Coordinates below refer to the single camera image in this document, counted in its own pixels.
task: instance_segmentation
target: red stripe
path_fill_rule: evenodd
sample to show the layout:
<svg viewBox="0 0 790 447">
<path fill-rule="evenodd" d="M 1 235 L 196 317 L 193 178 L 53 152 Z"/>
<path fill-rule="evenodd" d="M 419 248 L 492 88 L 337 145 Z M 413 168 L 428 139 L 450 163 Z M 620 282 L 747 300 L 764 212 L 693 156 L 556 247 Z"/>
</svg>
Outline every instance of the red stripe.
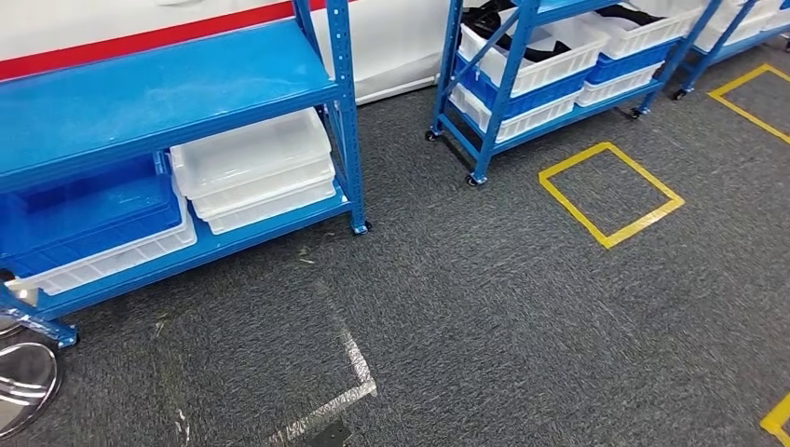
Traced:
<svg viewBox="0 0 790 447">
<path fill-rule="evenodd" d="M 311 9 L 325 7 L 324 0 L 310 0 Z M 276 3 L 246 11 L 228 14 L 161 30 L 128 35 L 101 42 L 56 49 L 21 58 L 0 61 L 0 81 L 13 77 L 32 75 L 58 68 L 79 65 L 125 54 L 171 45 L 184 40 L 223 33 L 245 26 L 291 17 L 291 2 Z"/>
</svg>

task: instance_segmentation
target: white wall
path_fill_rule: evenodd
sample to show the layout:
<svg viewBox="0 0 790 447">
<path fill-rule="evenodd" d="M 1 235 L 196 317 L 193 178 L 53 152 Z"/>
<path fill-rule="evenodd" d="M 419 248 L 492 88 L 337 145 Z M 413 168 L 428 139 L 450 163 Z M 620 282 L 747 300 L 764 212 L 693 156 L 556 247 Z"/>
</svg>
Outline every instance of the white wall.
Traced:
<svg viewBox="0 0 790 447">
<path fill-rule="evenodd" d="M 279 0 L 0 0 L 0 61 L 203 20 Z M 349 4 L 360 102 L 424 87 L 439 72 L 449 0 Z M 331 73 L 326 15 L 313 12 Z"/>
</svg>

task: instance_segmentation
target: shelf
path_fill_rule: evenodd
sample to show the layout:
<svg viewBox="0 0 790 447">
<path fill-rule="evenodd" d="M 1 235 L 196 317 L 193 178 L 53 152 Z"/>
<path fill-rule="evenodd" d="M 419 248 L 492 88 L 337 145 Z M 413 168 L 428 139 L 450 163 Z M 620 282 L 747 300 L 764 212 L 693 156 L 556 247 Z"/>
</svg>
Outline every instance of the shelf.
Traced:
<svg viewBox="0 0 790 447">
<path fill-rule="evenodd" d="M 756 47 L 756 46 L 762 44 L 763 42 L 771 39 L 772 37 L 777 36 L 779 34 L 782 34 L 784 32 L 787 32 L 787 31 L 790 31 L 790 24 L 787 24 L 787 25 L 784 25 L 784 26 L 780 26 L 779 28 L 774 28 L 772 30 L 764 31 L 764 32 L 762 32 L 760 34 L 757 34 L 757 35 L 754 35 L 752 37 L 749 37 L 748 39 L 743 39 L 740 42 L 736 42 L 734 44 L 727 45 L 726 47 L 722 47 L 719 50 L 718 54 L 716 54 L 713 57 L 713 60 L 711 61 L 711 63 L 721 62 L 721 61 L 723 61 L 725 59 L 729 59 L 729 58 L 731 58 L 731 57 L 733 57 L 733 56 L 735 56 L 737 54 L 741 54 L 744 51 L 746 51 L 747 49 L 750 49 L 752 47 Z M 702 55 L 708 54 L 707 51 L 705 51 L 703 49 L 700 49 L 698 47 L 692 47 L 692 48 L 694 49 L 695 52 L 697 52 L 699 54 L 702 54 Z"/>
<path fill-rule="evenodd" d="M 554 119 L 553 121 L 550 121 L 550 122 L 548 122 L 546 124 L 543 124 L 542 126 L 538 126 L 537 128 L 528 130 L 527 132 L 525 132 L 525 133 L 523 133 L 523 134 L 521 134 L 521 135 L 519 135 L 519 136 L 517 136 L 515 138 L 512 138 L 512 139 L 507 140 L 505 142 L 497 143 L 494 146 L 494 155 L 500 154 L 500 153 L 505 152 L 507 150 L 510 150 L 510 149 L 512 149 L 512 148 L 514 148 L 516 146 L 519 146 L 521 144 L 524 144 L 526 142 L 530 142 L 532 140 L 535 140 L 536 138 L 541 137 L 541 136 L 543 136 L 543 135 L 545 135 L 545 134 L 547 134 L 549 132 L 552 132 L 552 131 L 557 130 L 557 129 L 562 128 L 562 127 L 565 127 L 565 126 L 567 126 L 569 124 L 573 124 L 573 123 L 575 123 L 577 121 L 580 121 L 580 120 L 582 120 L 584 118 L 587 118 L 587 117 L 590 117 L 590 116 L 593 116 L 593 115 L 598 115 L 601 112 L 604 112 L 606 110 L 609 110 L 609 109 L 613 108 L 614 106 L 616 106 L 617 104 L 619 104 L 621 102 L 627 101 L 627 100 L 629 100 L 631 98 L 634 98 L 634 97 L 637 97 L 637 96 L 647 95 L 648 93 L 652 93 L 652 92 L 660 89 L 661 87 L 662 87 L 662 83 L 659 82 L 656 79 L 653 79 L 652 81 L 650 81 L 649 84 L 646 84 L 646 85 L 644 85 L 644 86 L 642 86 L 640 88 L 636 88 L 636 89 L 631 90 L 631 91 L 627 91 L 627 92 L 622 93 L 622 94 L 620 94 L 618 96 L 615 96 L 614 98 L 610 98 L 610 99 L 608 99 L 606 101 L 598 102 L 597 104 L 594 104 L 594 105 L 591 105 L 591 106 L 588 106 L 588 107 L 579 107 L 578 105 L 576 105 L 576 106 L 574 106 L 573 111 L 571 111 L 569 114 L 562 115 L 562 116 Z M 480 128 L 477 126 L 477 124 L 474 121 L 471 120 L 471 118 L 469 118 L 466 114 L 464 114 L 463 112 L 458 110 L 458 108 L 452 102 L 448 101 L 447 105 L 450 106 L 451 108 L 453 108 L 453 110 L 455 110 L 456 113 L 461 115 L 461 117 L 463 118 L 463 120 L 467 124 L 467 126 L 469 128 L 471 128 L 472 130 L 474 130 L 478 134 L 478 136 L 480 138 L 484 137 L 485 133 L 480 130 Z M 456 129 L 457 129 L 457 128 L 455 128 L 455 126 L 453 126 L 451 128 L 448 127 L 448 128 L 449 129 L 453 129 L 453 132 L 455 132 Z M 462 144 L 462 146 L 464 146 L 464 148 L 466 148 L 467 152 L 474 159 L 477 159 L 479 157 L 479 153 L 476 153 L 476 152 L 473 153 L 470 150 L 470 148 L 467 147 L 466 144 Z"/>
<path fill-rule="evenodd" d="M 521 5 L 524 1 L 535 0 L 511 1 L 515 5 Z M 595 11 L 601 7 L 610 7 L 618 2 L 618 0 L 541 0 L 536 26 Z"/>
<path fill-rule="evenodd" d="M 70 291 L 53 296 L 39 293 L 36 315 L 44 319 L 62 317 L 350 210 L 351 202 L 337 182 L 334 189 L 337 194 L 331 198 L 219 236 L 212 234 L 190 207 L 197 232 L 195 245 Z"/>
<path fill-rule="evenodd" d="M 0 83 L 0 192 L 339 96 L 284 20 Z"/>
<path fill-rule="evenodd" d="M 515 146 L 524 144 L 525 142 L 529 142 L 531 140 L 535 140 L 537 137 L 546 135 L 549 132 L 565 127 L 569 124 L 575 123 L 584 118 L 593 115 L 598 115 L 601 112 L 613 108 L 614 106 L 616 106 L 621 102 L 628 101 L 629 99 L 637 96 L 647 95 L 649 93 L 652 93 L 660 89 L 661 87 L 663 87 L 663 84 L 657 81 L 656 79 L 653 79 L 652 81 L 650 81 L 649 84 L 646 84 L 640 88 L 636 88 L 631 91 L 627 91 L 618 96 L 615 96 L 614 98 L 610 98 L 606 101 L 598 102 L 597 104 L 590 105 L 588 107 L 575 106 L 573 111 L 571 111 L 571 113 L 567 115 L 560 116 L 559 118 L 554 119 L 553 121 L 550 121 L 542 126 L 538 126 L 537 128 L 529 130 L 527 133 L 519 135 L 518 137 L 515 137 L 511 140 L 507 140 L 506 142 L 501 142 L 497 144 L 496 146 L 494 146 L 494 154 L 505 152 L 508 149 L 512 149 Z"/>
</svg>

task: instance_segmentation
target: yellow floor tape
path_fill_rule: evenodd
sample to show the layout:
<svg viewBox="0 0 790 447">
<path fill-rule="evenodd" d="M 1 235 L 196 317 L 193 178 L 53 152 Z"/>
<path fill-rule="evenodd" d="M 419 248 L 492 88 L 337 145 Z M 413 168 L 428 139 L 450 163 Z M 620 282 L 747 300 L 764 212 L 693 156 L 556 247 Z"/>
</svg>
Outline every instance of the yellow floor tape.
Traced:
<svg viewBox="0 0 790 447">
<path fill-rule="evenodd" d="M 782 429 L 785 422 L 790 420 L 790 394 L 784 397 L 779 405 L 760 421 L 764 430 L 775 436 L 784 447 L 790 447 L 790 435 Z"/>
<path fill-rule="evenodd" d="M 708 95 L 710 95 L 713 99 L 717 100 L 718 102 L 721 102 L 722 104 L 727 106 L 730 110 L 734 111 L 736 114 L 738 114 L 740 116 L 743 116 L 744 118 L 746 118 L 749 121 L 751 121 L 752 123 L 754 123 L 756 126 L 759 126 L 759 127 L 763 128 L 766 132 L 781 138 L 782 140 L 784 140 L 784 142 L 790 143 L 790 135 L 787 135 L 786 133 L 778 130 L 777 128 L 771 126 L 770 124 L 768 124 L 765 121 L 757 118 L 756 116 L 746 112 L 741 107 L 735 105 L 734 103 L 732 103 L 732 102 L 730 102 L 730 101 L 728 101 L 728 100 L 726 100 L 724 98 L 724 95 L 726 95 L 727 93 L 731 92 L 735 88 L 738 88 L 738 87 L 742 86 L 743 84 L 746 84 L 747 82 L 755 79 L 756 77 L 758 77 L 758 76 L 760 76 L 760 75 L 762 75 L 764 73 L 773 73 L 774 75 L 779 76 L 780 78 L 784 79 L 785 81 L 790 82 L 790 76 L 788 76 L 787 74 L 784 74 L 784 73 L 780 72 L 779 70 L 771 67 L 770 65 L 764 63 L 764 64 L 760 65 L 759 67 L 755 68 L 755 70 L 752 70 L 751 72 L 749 72 L 747 74 L 744 74 L 743 76 L 741 76 L 741 77 L 739 77 L 739 78 L 737 78 L 737 79 L 735 79 L 733 81 L 730 81 L 727 84 L 725 84 L 725 85 L 717 88 L 716 90 L 708 93 Z"/>
<path fill-rule="evenodd" d="M 664 193 L 667 197 L 669 197 L 669 201 L 663 205 L 661 205 L 657 210 L 652 211 L 648 215 L 637 219 L 635 222 L 625 226 L 624 228 L 618 230 L 614 234 L 607 236 L 594 223 L 590 221 L 584 214 L 579 211 L 576 206 L 570 202 L 570 200 L 565 197 L 563 193 L 561 193 L 553 184 L 550 182 L 550 178 L 582 161 L 590 158 L 591 156 L 595 156 L 604 152 L 605 150 L 611 151 L 615 156 L 617 156 L 620 160 L 622 160 L 625 164 L 630 166 L 633 170 L 638 172 L 642 177 L 645 178 L 648 182 L 650 182 L 653 186 L 655 186 L 659 191 Z M 601 243 L 607 249 L 611 249 L 615 245 L 621 243 L 623 240 L 635 235 L 636 233 L 644 230 L 648 226 L 654 224 L 670 212 L 677 210 L 680 208 L 684 203 L 686 203 L 679 195 L 675 194 L 671 189 L 669 189 L 664 183 L 662 183 L 659 179 L 654 177 L 651 173 L 647 172 L 644 168 L 639 166 L 635 161 L 633 161 L 629 156 L 625 155 L 617 146 L 612 144 L 611 142 L 602 142 L 600 144 L 596 144 L 595 146 L 582 151 L 574 156 L 571 156 L 569 159 L 562 161 L 548 169 L 543 170 L 538 175 L 538 180 L 540 184 L 549 191 L 558 202 L 563 204 L 563 206 L 568 210 L 568 212 L 573 215 L 585 228 L 592 234 L 595 239 Z"/>
</svg>

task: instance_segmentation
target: tape marking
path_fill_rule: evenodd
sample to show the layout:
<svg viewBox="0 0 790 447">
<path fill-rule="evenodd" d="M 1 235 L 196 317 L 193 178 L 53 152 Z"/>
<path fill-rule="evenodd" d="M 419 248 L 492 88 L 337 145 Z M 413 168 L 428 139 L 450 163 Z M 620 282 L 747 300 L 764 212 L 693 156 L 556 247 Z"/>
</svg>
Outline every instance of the tape marking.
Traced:
<svg viewBox="0 0 790 447">
<path fill-rule="evenodd" d="M 731 92 L 735 88 L 738 88 L 738 87 L 742 86 L 743 84 L 746 84 L 747 82 L 749 82 L 751 80 L 754 80 L 756 77 L 758 77 L 758 76 L 760 76 L 760 75 L 762 75 L 764 73 L 773 73 L 774 75 L 779 76 L 781 79 L 784 79 L 785 81 L 790 82 L 790 75 L 784 74 L 784 73 L 780 72 L 779 70 L 773 68 L 772 66 L 764 63 L 764 64 L 760 65 L 759 67 L 755 68 L 754 70 L 752 70 L 751 72 L 749 72 L 747 74 L 744 74 L 743 76 L 738 77 L 738 78 L 728 82 L 727 84 L 717 88 L 714 91 L 711 91 L 710 93 L 708 93 L 708 95 L 711 98 L 717 100 L 718 102 L 721 102 L 722 104 L 724 104 L 727 108 L 729 108 L 730 110 L 732 110 L 736 114 L 738 114 L 740 116 L 743 116 L 744 118 L 749 120 L 752 124 L 762 128 L 763 130 L 765 130 L 766 132 L 770 133 L 771 135 L 779 137 L 784 142 L 790 144 L 790 135 L 787 135 L 786 133 L 782 132 L 781 130 L 778 130 L 777 128 L 771 126 L 770 124 L 766 123 L 765 121 L 761 120 L 760 118 L 758 118 L 758 117 L 746 112 L 741 107 L 735 105 L 733 102 L 730 102 L 729 100 L 724 98 L 724 95 L 726 95 L 727 93 Z"/>
<path fill-rule="evenodd" d="M 647 180 L 650 184 L 652 184 L 656 189 L 661 191 L 665 196 L 669 197 L 669 201 L 665 204 L 658 207 L 656 210 L 648 213 L 647 215 L 637 219 L 636 221 L 626 225 L 625 227 L 621 228 L 620 230 L 616 231 L 612 235 L 605 235 L 590 219 L 587 218 L 570 200 L 565 197 L 563 193 L 560 192 L 552 184 L 550 178 L 572 166 L 581 163 L 582 161 L 596 156 L 604 151 L 612 152 L 617 158 L 622 160 L 626 165 L 628 165 L 631 169 L 638 172 L 645 180 Z M 621 243 L 623 240 L 635 235 L 636 233 L 644 230 L 645 228 L 653 225 L 655 222 L 662 219 L 664 216 L 669 214 L 670 212 L 677 210 L 681 206 L 683 206 L 686 201 L 683 200 L 678 194 L 674 191 L 669 189 L 664 183 L 662 183 L 659 179 L 657 179 L 653 174 L 647 172 L 646 169 L 639 166 L 638 163 L 633 161 L 629 156 L 625 155 L 617 146 L 612 144 L 611 142 L 601 142 L 596 144 L 595 146 L 581 151 L 580 153 L 571 156 L 565 161 L 561 161 L 556 165 L 543 170 L 540 174 L 538 174 L 538 180 L 540 184 L 549 191 L 558 202 L 560 202 L 568 212 L 571 213 L 573 217 L 576 218 L 590 234 L 595 237 L 601 245 L 606 247 L 607 249 L 611 249 L 615 245 Z"/>
<path fill-rule="evenodd" d="M 360 348 L 357 346 L 357 342 L 355 342 L 354 338 L 351 337 L 351 332 L 348 331 L 348 328 L 346 328 L 345 325 L 341 326 L 340 336 L 343 340 L 343 346 L 346 350 L 346 355 L 351 361 L 351 367 L 354 370 L 354 376 L 357 378 L 360 384 L 321 405 L 314 412 L 300 418 L 298 421 L 293 422 L 284 429 L 278 430 L 277 433 L 269 436 L 267 440 L 269 445 L 289 444 L 307 433 L 312 428 L 326 425 L 357 400 L 360 400 L 369 394 L 373 397 L 378 395 L 375 380 L 370 373 L 368 363 L 365 361 L 365 357 L 362 356 Z"/>
<path fill-rule="evenodd" d="M 790 435 L 782 429 L 782 426 L 788 420 L 790 420 L 790 394 L 785 396 L 784 399 L 782 399 L 782 401 L 760 421 L 760 426 L 771 435 L 775 436 L 784 447 L 790 447 Z"/>
</svg>

